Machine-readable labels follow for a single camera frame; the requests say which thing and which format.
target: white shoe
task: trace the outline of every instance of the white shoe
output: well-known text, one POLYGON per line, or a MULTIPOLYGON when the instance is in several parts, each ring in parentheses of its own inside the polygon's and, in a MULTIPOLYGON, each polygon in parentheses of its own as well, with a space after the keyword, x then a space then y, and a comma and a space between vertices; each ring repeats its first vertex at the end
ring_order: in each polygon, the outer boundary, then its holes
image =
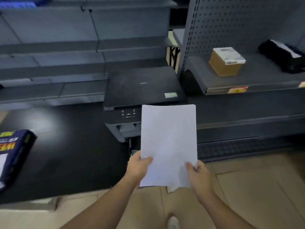
POLYGON ((175 216, 171 216, 167 220, 167 229, 180 229, 179 221, 175 216))

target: pegboard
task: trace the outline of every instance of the pegboard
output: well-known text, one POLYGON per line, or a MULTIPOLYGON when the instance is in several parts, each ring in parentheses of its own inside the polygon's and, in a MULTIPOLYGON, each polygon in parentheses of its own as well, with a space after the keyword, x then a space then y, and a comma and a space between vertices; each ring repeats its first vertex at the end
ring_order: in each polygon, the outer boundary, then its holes
POLYGON ((298 3, 300 0, 191 0, 179 69, 188 56, 211 54, 217 47, 256 51, 280 29, 298 3))

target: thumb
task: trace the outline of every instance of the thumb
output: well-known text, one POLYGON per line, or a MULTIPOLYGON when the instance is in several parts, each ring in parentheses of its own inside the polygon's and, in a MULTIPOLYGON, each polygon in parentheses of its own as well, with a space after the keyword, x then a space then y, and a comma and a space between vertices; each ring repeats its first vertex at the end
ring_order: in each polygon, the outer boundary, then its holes
POLYGON ((141 162, 144 163, 145 165, 149 166, 153 162, 153 157, 149 156, 148 158, 141 159, 141 162))
POLYGON ((186 169, 188 172, 195 172, 193 165, 190 162, 186 163, 186 169))

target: person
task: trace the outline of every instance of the person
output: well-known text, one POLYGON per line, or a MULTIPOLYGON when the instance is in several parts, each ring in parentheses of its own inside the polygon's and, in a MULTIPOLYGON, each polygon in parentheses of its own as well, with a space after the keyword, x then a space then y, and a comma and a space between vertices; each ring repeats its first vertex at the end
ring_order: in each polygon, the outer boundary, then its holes
MULTIPOLYGON (((152 157, 140 158, 141 151, 130 157, 124 177, 99 200, 71 219, 61 229, 115 229, 128 204, 129 198, 147 173, 152 157)), ((191 187, 206 209, 217 229, 254 229, 250 223, 228 207, 214 192, 211 176, 204 163, 198 160, 195 170, 186 163, 191 187)), ((170 217, 168 229, 179 229, 178 219, 170 217)))

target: hand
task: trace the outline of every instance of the hand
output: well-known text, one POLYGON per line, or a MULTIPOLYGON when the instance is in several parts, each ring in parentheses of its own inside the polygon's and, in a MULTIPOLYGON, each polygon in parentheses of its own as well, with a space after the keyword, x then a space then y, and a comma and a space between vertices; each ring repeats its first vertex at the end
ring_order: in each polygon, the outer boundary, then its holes
POLYGON ((190 162, 186 163, 186 168, 189 173, 191 187, 200 203, 203 199, 214 194, 213 185, 211 182, 211 174, 204 163, 200 160, 197 162, 198 170, 195 170, 190 162))
POLYGON ((152 161, 152 157, 141 160, 141 150, 137 151, 129 159, 125 176, 130 178, 132 181, 135 181, 135 183, 139 185, 142 179, 145 177, 148 166, 152 161))

